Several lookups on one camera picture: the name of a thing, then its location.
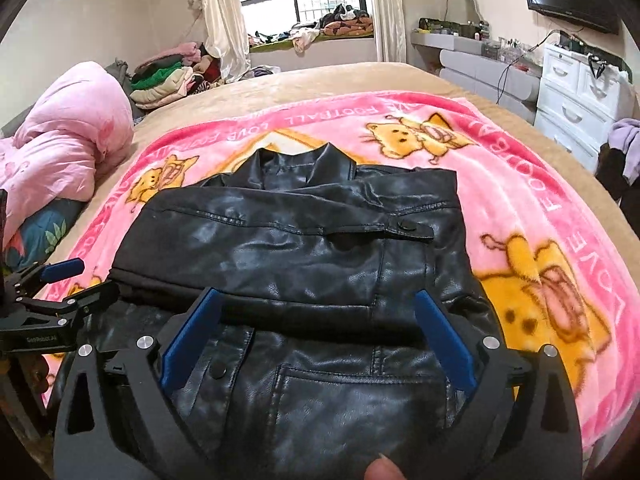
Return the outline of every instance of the white drawer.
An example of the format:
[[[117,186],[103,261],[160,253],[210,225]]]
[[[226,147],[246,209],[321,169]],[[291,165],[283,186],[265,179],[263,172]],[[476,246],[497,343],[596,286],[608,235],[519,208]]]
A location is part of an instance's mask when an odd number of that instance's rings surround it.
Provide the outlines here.
[[[622,110],[620,105],[622,88],[618,75],[611,69],[606,69],[596,79],[591,69],[581,63],[580,78],[578,80],[578,99],[586,105],[592,105],[618,120],[630,115],[627,110]]]
[[[571,153],[587,170],[595,173],[598,165],[598,150],[575,139],[570,131],[565,130],[554,121],[553,117],[541,110],[536,114],[534,126],[558,146]]]
[[[576,93],[580,76],[580,62],[567,54],[545,49],[542,77]]]
[[[593,108],[585,108],[562,89],[555,88],[544,80],[540,85],[538,109],[568,122],[574,130],[579,130],[576,133],[585,143],[599,146],[607,142],[609,127],[613,122],[610,118]]]

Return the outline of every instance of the black leather jacket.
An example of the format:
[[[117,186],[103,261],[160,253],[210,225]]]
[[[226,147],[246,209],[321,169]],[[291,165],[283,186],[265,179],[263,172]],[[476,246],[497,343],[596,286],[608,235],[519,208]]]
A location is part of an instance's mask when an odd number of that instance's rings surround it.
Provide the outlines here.
[[[205,286],[225,294],[173,402],[228,479],[362,480],[379,453],[421,477],[421,449],[460,402],[414,294],[428,287],[502,340],[470,270],[455,173],[356,166],[330,144],[259,150],[234,174],[161,191],[110,278],[122,300],[82,335],[101,350],[155,335]]]

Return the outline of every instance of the white chest of drawers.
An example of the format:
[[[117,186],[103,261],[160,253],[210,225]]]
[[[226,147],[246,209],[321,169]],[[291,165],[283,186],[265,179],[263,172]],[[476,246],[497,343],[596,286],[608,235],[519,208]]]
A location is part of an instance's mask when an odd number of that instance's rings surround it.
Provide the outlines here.
[[[631,117],[633,95],[626,72],[607,66],[596,79],[586,56],[546,44],[534,126],[593,173],[611,125]]]

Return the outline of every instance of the teal pillow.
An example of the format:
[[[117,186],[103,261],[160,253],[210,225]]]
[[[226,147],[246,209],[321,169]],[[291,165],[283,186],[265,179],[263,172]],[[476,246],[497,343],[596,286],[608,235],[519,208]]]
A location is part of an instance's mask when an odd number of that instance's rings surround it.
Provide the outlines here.
[[[85,202],[57,198],[20,226],[4,248],[4,265],[10,272],[46,261],[76,223]]]

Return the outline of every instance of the beige bedspread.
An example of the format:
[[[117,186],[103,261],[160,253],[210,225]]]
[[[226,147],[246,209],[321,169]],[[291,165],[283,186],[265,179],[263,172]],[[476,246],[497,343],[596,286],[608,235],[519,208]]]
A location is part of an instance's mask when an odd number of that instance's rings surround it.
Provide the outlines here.
[[[436,76],[397,63],[360,63],[285,72],[215,88],[154,111],[136,127],[134,151],[100,183],[94,199],[50,261],[67,257],[127,166],[162,134],[189,124],[243,116],[275,105],[378,90],[409,90],[469,99],[484,115],[546,160],[580,194],[618,248],[636,286],[640,286],[640,240],[604,188],[575,158],[507,110]]]

